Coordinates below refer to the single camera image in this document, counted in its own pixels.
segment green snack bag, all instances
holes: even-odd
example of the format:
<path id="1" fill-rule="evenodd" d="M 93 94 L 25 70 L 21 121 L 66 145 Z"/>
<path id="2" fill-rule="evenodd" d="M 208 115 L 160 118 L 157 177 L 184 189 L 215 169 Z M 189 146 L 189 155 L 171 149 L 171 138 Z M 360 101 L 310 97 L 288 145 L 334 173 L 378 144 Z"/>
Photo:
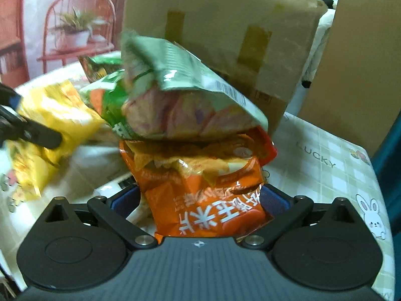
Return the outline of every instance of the green snack bag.
<path id="1" fill-rule="evenodd" d="M 268 129 L 251 101 L 167 40 L 123 33 L 122 59 L 129 94 L 122 114 L 141 137 L 202 141 Z"/>
<path id="2" fill-rule="evenodd" d="M 90 83 L 122 68 L 120 51 L 96 56 L 80 56 L 78 59 Z"/>
<path id="3" fill-rule="evenodd" d="M 122 105 L 128 98 L 122 86 L 123 80 L 124 70 L 119 70 L 82 88 L 79 94 L 84 103 L 95 109 L 120 138 L 139 139 L 122 114 Z"/>

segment black circular cover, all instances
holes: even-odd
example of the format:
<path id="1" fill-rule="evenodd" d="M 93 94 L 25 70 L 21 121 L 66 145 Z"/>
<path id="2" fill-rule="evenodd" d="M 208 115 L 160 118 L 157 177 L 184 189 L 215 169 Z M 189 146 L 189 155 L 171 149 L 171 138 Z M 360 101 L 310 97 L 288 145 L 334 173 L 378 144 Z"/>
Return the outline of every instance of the black circular cover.
<path id="1" fill-rule="evenodd" d="M 48 223 L 28 234 L 18 251 L 18 265 L 28 284 L 79 290 L 111 278 L 126 258 L 126 247 L 103 228 Z"/>
<path id="2" fill-rule="evenodd" d="M 298 228 L 275 243 L 273 259 L 296 282 L 323 290 L 372 284 L 382 263 L 376 241 L 355 225 L 332 222 Z"/>

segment tablecloth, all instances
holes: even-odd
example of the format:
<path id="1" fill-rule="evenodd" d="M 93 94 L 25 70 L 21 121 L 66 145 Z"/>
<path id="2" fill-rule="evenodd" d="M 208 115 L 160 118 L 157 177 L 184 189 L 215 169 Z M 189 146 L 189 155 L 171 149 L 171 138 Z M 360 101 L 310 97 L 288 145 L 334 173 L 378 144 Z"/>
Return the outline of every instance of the tablecloth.
<path id="1" fill-rule="evenodd" d="M 32 87 L 73 79 L 85 79 L 78 63 L 58 69 L 18 88 L 25 94 Z M 109 137 L 110 130 L 104 134 Z M 8 153 L 0 149 L 0 175 L 5 184 L 0 191 L 0 249 L 20 288 L 25 287 L 15 260 L 18 246 L 49 201 L 58 195 L 70 203 L 86 202 L 93 190 L 123 175 L 122 161 L 114 137 L 101 144 L 81 145 L 45 188 L 39 200 L 13 204 L 9 196 L 16 184 L 8 178 Z M 306 195 L 318 203 L 331 203 L 335 197 L 348 198 L 364 219 L 383 252 L 383 264 L 373 289 L 386 300 L 394 299 L 394 251 L 384 201 L 366 151 L 352 143 L 285 113 L 273 136 L 277 158 L 264 166 L 268 182 L 288 195 Z"/>

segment barcode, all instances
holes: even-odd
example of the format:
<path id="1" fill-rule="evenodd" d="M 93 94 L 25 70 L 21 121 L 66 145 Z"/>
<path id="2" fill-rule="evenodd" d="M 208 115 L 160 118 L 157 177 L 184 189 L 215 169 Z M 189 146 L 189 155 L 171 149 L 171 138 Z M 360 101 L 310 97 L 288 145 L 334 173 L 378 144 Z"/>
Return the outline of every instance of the barcode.
<path id="1" fill-rule="evenodd" d="M 235 90 L 229 84 L 216 80 L 217 89 L 224 92 L 227 96 L 231 97 L 234 101 L 236 101 L 241 106 L 246 106 L 247 101 L 244 95 L 242 95 L 239 91 Z"/>

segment white pot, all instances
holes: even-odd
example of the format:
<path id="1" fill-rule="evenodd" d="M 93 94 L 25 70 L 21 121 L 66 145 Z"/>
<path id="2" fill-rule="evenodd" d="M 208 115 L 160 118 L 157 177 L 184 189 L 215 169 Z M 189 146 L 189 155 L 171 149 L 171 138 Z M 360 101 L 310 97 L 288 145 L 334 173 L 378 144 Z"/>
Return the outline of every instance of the white pot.
<path id="1" fill-rule="evenodd" d="M 72 34 L 65 33 L 63 46 L 64 48 L 85 47 L 88 44 L 89 35 L 89 30 Z"/>

